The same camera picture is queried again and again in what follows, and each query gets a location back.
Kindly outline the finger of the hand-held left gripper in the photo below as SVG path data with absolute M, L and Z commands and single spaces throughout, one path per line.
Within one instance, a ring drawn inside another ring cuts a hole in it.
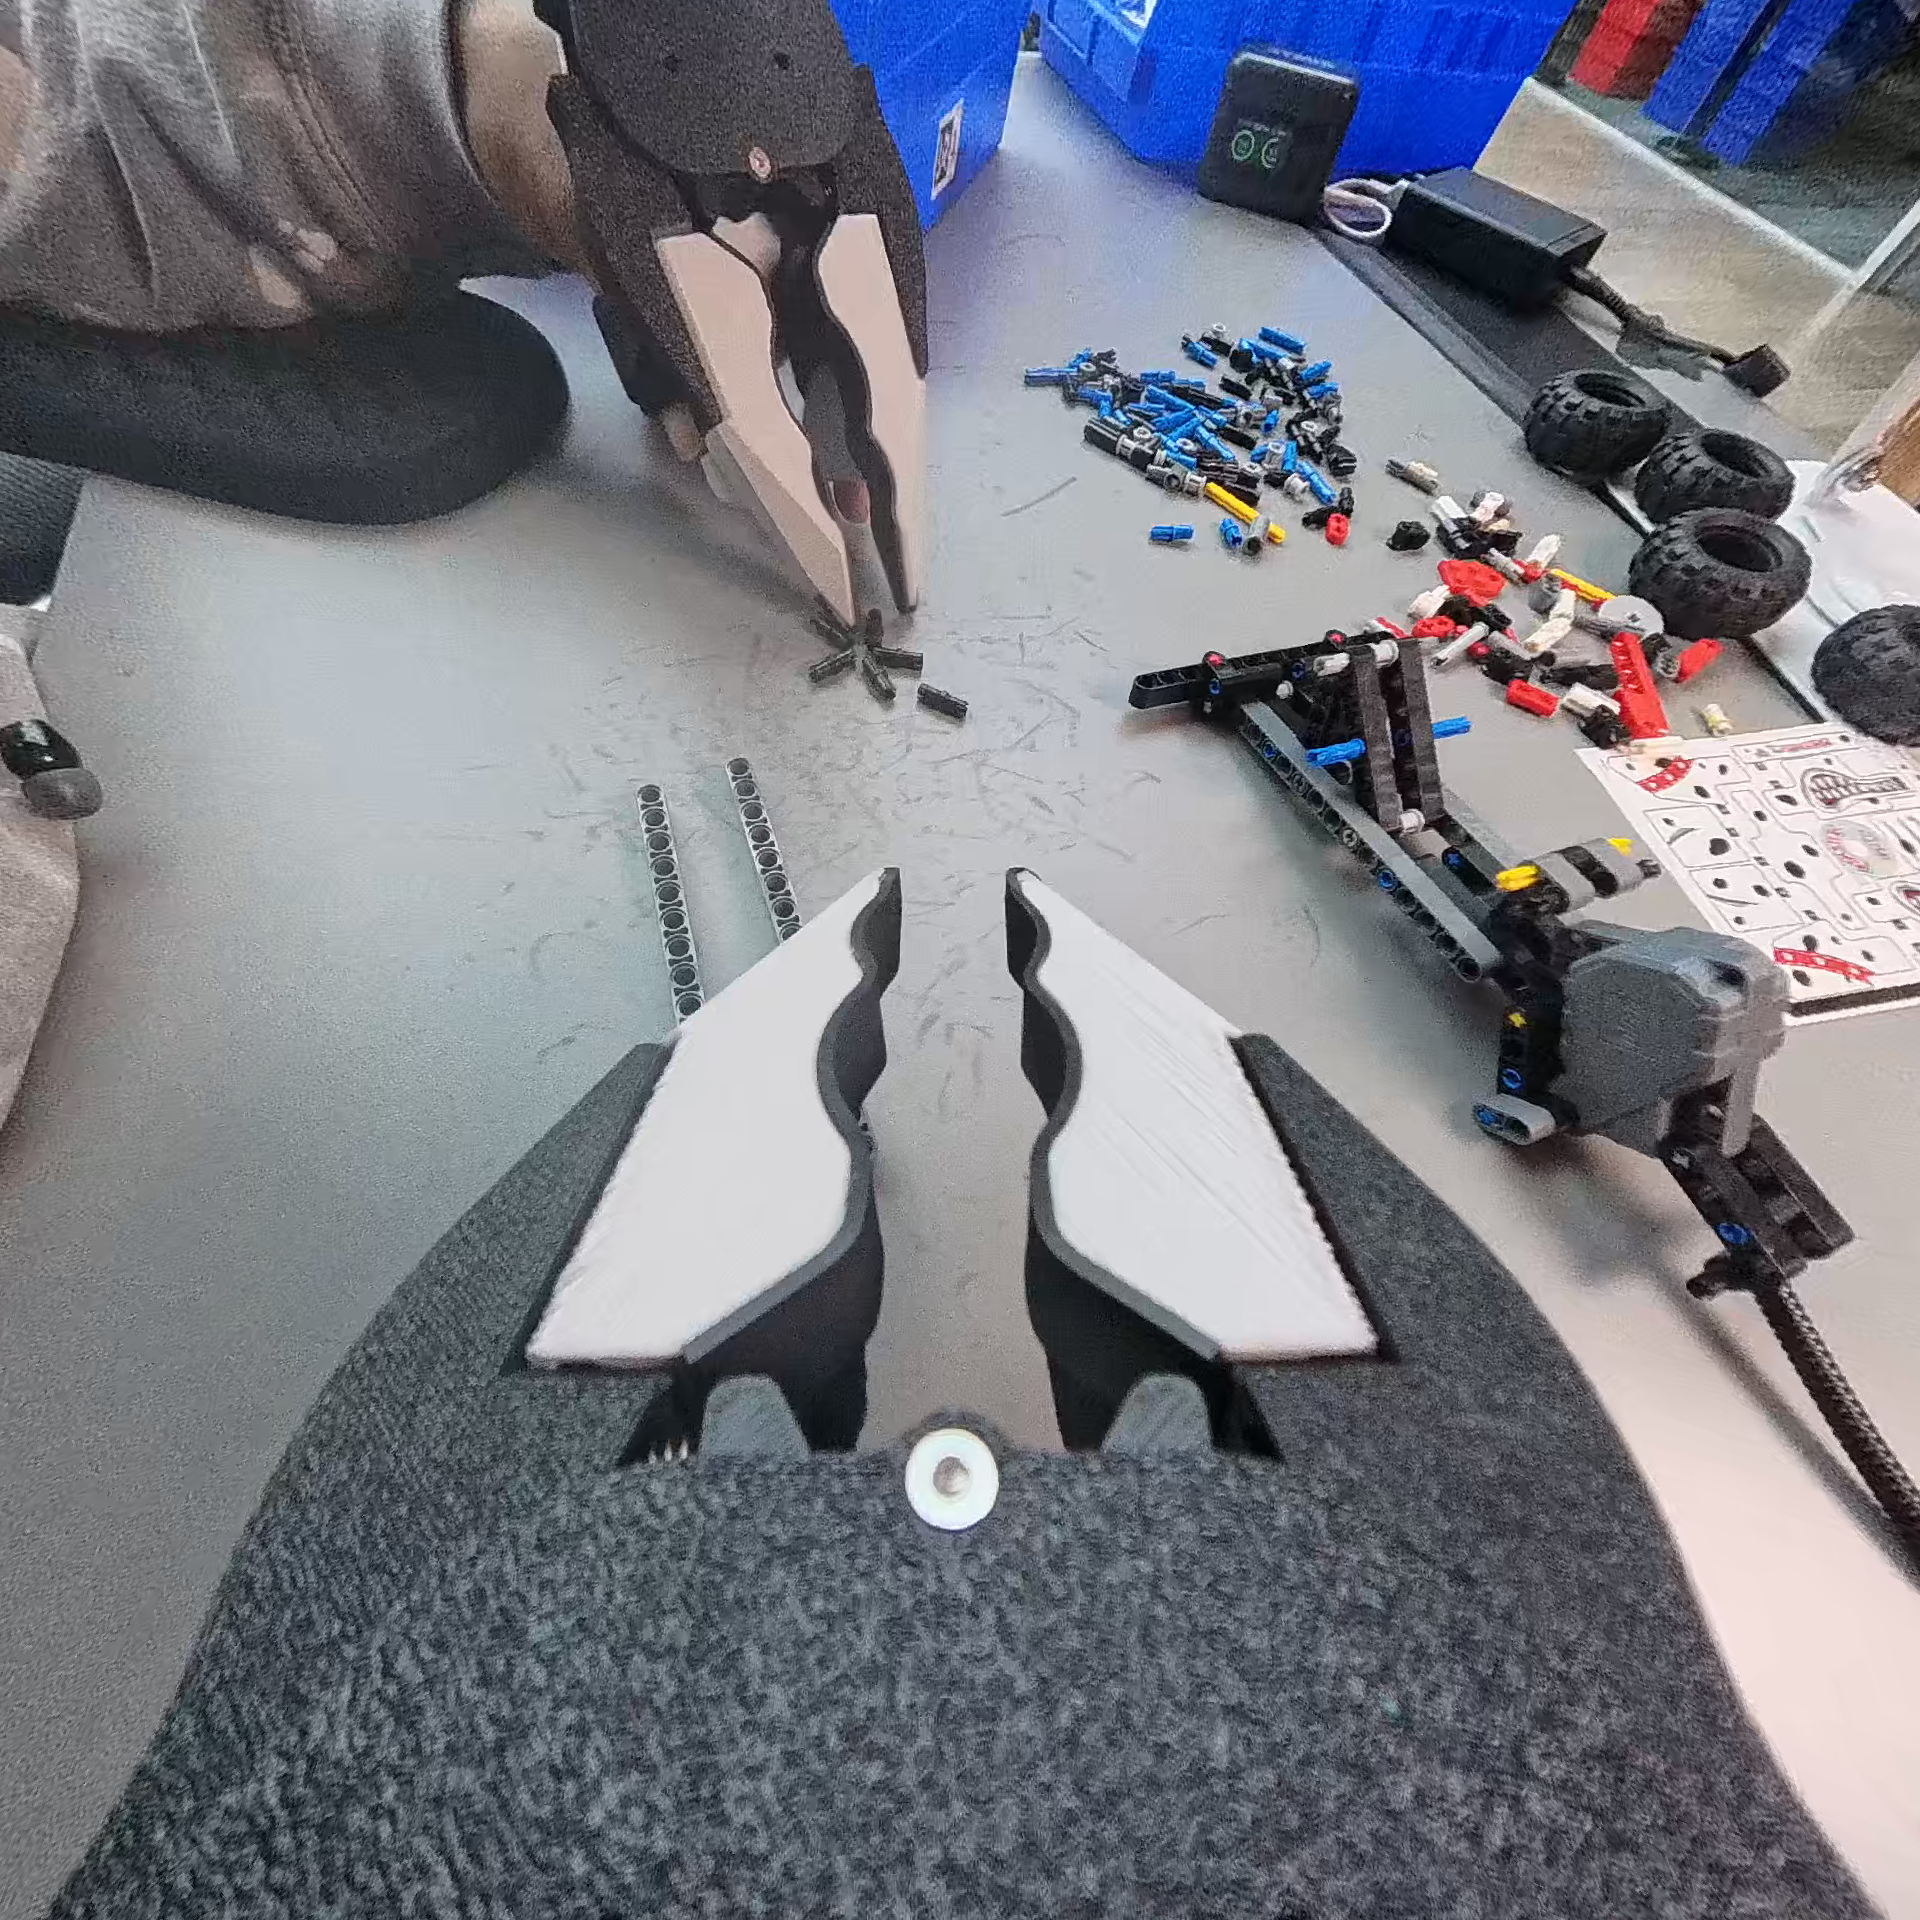
M 880 219 L 843 213 L 818 245 L 818 299 L 848 453 L 898 613 L 921 601 L 928 393 Z
M 711 398 L 709 462 L 805 585 L 837 619 L 853 624 L 848 542 L 816 487 L 802 423 L 786 405 L 775 311 L 757 267 L 709 231 L 658 238 L 656 261 Z

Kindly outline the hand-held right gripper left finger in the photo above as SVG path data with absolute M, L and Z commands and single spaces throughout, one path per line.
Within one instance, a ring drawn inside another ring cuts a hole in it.
M 656 1438 L 766 1376 L 811 1449 L 857 1447 L 882 1296 L 862 1113 L 901 930 L 901 873 L 875 869 L 656 1051 L 528 1326 L 528 1369 L 663 1378 Z

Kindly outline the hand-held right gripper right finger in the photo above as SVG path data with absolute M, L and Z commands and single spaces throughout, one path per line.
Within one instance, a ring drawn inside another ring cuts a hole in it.
M 1003 882 L 1040 1102 L 1024 1301 L 1070 1451 L 1170 1378 L 1200 1433 L 1269 1451 L 1243 1376 L 1374 1362 L 1353 1255 L 1257 1074 L 1255 1035 L 1029 869 Z

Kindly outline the blue plastic bin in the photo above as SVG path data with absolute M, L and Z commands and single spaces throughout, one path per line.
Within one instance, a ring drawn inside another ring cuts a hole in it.
M 928 231 L 1001 146 L 1026 2 L 832 2 L 880 110 Z
M 1045 2 L 1040 55 L 1138 160 L 1191 176 L 1246 46 L 1351 69 L 1337 169 L 1415 176 L 1474 162 L 1573 2 Z

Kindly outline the long black toy beam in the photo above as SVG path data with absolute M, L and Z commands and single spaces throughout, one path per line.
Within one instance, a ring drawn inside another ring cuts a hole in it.
M 1351 651 L 1337 633 L 1248 656 L 1211 651 L 1195 663 L 1138 674 L 1127 704 L 1141 713 L 1173 706 L 1211 713 L 1223 704 L 1289 699 L 1296 688 L 1344 674 Z
M 640 782 L 635 786 L 635 809 L 645 878 L 654 894 L 656 928 L 672 1015 L 677 1024 L 683 1024 L 702 1013 L 706 994 L 702 955 L 688 912 L 674 816 L 661 784 L 656 782 Z
M 736 805 L 736 818 L 752 857 L 754 878 L 766 914 L 773 923 L 775 944 L 789 944 L 802 928 L 802 910 L 786 871 L 784 850 L 775 818 L 761 793 L 757 770 L 745 757 L 727 761 L 727 784 Z

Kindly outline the pile of blue black pins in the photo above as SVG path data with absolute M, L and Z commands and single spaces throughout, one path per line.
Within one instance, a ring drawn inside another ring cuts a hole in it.
M 1083 443 L 1163 494 L 1182 517 L 1154 523 L 1191 523 L 1189 544 L 1209 514 L 1239 560 L 1282 546 L 1227 546 L 1221 510 L 1202 498 L 1209 478 L 1255 501 L 1287 539 L 1287 514 L 1333 549 L 1353 539 L 1360 459 L 1346 393 L 1335 366 L 1280 327 L 1189 331 L 1170 368 L 1129 368 L 1118 350 L 1088 347 L 1024 368 L 1022 384 L 1081 414 Z

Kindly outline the partly built toy chassis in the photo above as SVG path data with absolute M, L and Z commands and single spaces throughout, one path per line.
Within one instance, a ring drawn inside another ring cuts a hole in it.
M 1662 864 L 1605 834 L 1518 855 L 1442 779 L 1442 743 L 1470 722 L 1433 709 L 1419 645 L 1381 626 L 1333 633 L 1351 647 L 1335 679 L 1179 709 L 1234 731 L 1454 974 L 1499 992 L 1495 1081 L 1472 1106 L 1483 1134 L 1602 1138 L 1659 1161 L 1714 1234 L 1687 1289 L 1755 1303 L 1913 1563 L 1915 1477 L 1797 1291 L 1854 1230 L 1758 1113 L 1787 1029 L 1781 971 L 1726 933 L 1593 919 Z

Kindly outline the grey desk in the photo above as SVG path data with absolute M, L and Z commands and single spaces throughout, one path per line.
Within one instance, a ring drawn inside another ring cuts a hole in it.
M 1234 736 L 1138 670 L 1399 606 L 1387 457 L 1502 489 L 1575 569 L 1630 533 L 1317 238 L 1191 199 L 1022 62 L 928 238 L 930 503 L 907 642 L 971 706 L 807 683 L 800 601 L 651 441 L 569 279 L 496 290 L 560 350 L 565 441 L 464 514 L 331 530 L 87 489 L 39 633 L 105 786 L 5 1131 L 5 1915 L 43 1915 L 165 1714 L 261 1490 L 368 1319 L 670 1024 L 633 789 L 661 782 L 704 974 L 766 953 L 725 763 L 807 910 L 894 864 L 873 1447 L 942 1413 L 1061 1445 L 1024 1307 L 1040 1104 L 1001 887 L 1029 866 L 1278 1040 L 1552 1319 L 1657 1495 L 1753 1721 L 1886 1915 L 1915 1915 L 1915 1582 L 1707 1239 L 1607 1143 L 1470 1118 L 1490 1008 Z M 1230 555 L 1022 370 L 1170 368 L 1209 327 L 1328 359 L 1351 542 Z

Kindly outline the black cloth pad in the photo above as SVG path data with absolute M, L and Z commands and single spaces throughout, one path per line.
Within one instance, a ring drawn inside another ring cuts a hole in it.
M 5 453 L 279 519 L 453 514 L 567 418 L 546 336 L 469 293 L 384 320 L 185 334 L 2 320 Z

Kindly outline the black power adapter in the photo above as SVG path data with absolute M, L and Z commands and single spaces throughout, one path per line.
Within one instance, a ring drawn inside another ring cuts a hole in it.
M 1605 238 L 1582 213 L 1472 167 L 1449 167 L 1399 185 L 1383 247 L 1529 313 L 1589 270 Z
M 1659 523 L 1648 523 L 1634 503 L 1632 485 L 1637 466 L 1602 482 L 1582 482 L 1531 459 L 1522 443 L 1520 421 L 1534 393 L 1550 377 L 1586 368 L 1618 368 L 1643 379 L 1655 393 L 1669 400 L 1671 425 L 1666 434 L 1717 427 L 1760 441 L 1783 457 L 1767 434 L 1755 434 L 1755 425 L 1762 425 L 1762 409 L 1758 405 L 1739 405 L 1735 411 L 1728 411 L 1717 400 L 1691 402 L 1685 395 L 1689 379 L 1671 363 L 1666 352 L 1643 347 L 1634 357 L 1621 357 L 1621 352 L 1595 341 L 1577 325 L 1561 304 L 1547 304 L 1541 315 L 1520 315 L 1424 263 L 1406 263 L 1392 251 L 1365 247 L 1351 238 L 1330 233 L 1326 233 L 1323 242 L 1369 293 L 1397 318 L 1413 325 L 1431 347 L 1440 350 L 1451 370 L 1467 377 L 1474 391 L 1495 405 L 1499 416 L 1520 437 L 1520 448 L 1534 466 L 1547 473 L 1550 480 L 1593 496 L 1634 535 L 1637 546 L 1630 560 L 1611 574 L 1618 592 L 1625 592 L 1627 565 Z M 1813 555 L 1810 542 L 1790 528 L 1787 510 L 1776 521 L 1799 537 Z M 1803 601 L 1771 629 L 1737 642 L 1769 640 L 1783 631 L 1790 617 L 1810 613 L 1810 590 L 1813 585 Z

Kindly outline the pile of red white pieces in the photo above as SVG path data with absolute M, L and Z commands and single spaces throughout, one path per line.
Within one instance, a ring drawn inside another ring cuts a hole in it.
M 1648 599 L 1573 574 L 1561 535 L 1529 542 L 1497 489 L 1458 501 L 1419 459 L 1387 459 L 1383 475 L 1422 501 L 1383 546 L 1431 560 L 1433 576 L 1381 631 L 1415 640 L 1433 674 L 1470 667 L 1504 704 L 1559 718 L 1600 752 L 1675 752 L 1671 699 L 1714 672 L 1721 638 L 1685 638 Z

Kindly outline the black toy tyre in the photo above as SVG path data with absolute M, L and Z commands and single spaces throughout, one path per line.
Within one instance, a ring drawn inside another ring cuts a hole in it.
M 1634 471 L 1648 523 L 1728 510 L 1776 521 L 1792 505 L 1792 469 L 1765 443 L 1717 427 L 1669 434 Z
M 1810 578 L 1810 553 L 1776 519 L 1696 510 L 1653 528 L 1625 592 L 1657 608 L 1673 638 L 1744 640 L 1797 608 Z
M 1586 368 L 1550 377 L 1520 421 L 1531 459 L 1582 482 L 1639 466 L 1666 437 L 1671 405 L 1637 375 Z
M 1883 606 L 1838 624 L 1815 649 L 1810 679 L 1838 720 L 1893 747 L 1918 750 L 1918 608 Z

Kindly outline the black earphone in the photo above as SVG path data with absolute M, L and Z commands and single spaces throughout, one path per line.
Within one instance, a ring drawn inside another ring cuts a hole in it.
M 96 816 L 105 805 L 101 779 L 82 763 L 73 743 L 43 718 L 2 725 L 2 763 L 37 818 L 71 825 Z

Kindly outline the stack of red blue bins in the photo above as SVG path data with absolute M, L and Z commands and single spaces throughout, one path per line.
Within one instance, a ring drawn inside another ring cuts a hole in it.
M 1915 66 L 1906 2 L 1577 5 L 1536 78 L 1726 165 L 1806 160 Z

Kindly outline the white book stand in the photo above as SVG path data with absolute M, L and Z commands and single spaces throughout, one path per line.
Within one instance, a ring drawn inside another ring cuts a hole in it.
M 1797 496 L 1815 551 L 1815 610 L 1831 624 L 1883 603 L 1915 606 L 1915 274 L 1909 208 L 1806 336 L 1822 373 L 1858 384 L 1858 416 Z

